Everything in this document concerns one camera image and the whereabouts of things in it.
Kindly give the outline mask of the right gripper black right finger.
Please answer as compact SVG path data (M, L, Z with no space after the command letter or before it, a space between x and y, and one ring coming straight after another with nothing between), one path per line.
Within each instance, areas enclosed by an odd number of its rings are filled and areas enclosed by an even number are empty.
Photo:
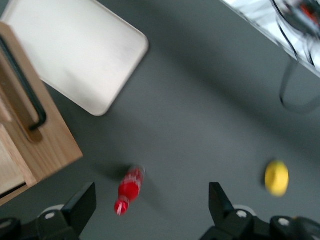
M318 240L320 224L305 217L274 216L262 221L245 209L233 207L218 182L209 184L209 211L214 226L202 240Z

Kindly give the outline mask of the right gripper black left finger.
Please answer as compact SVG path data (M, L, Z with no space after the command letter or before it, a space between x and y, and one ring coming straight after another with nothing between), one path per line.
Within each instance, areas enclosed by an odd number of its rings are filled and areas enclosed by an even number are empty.
M0 220L2 240L79 240L97 207L96 185L86 183L61 208L46 210L22 224L15 217Z

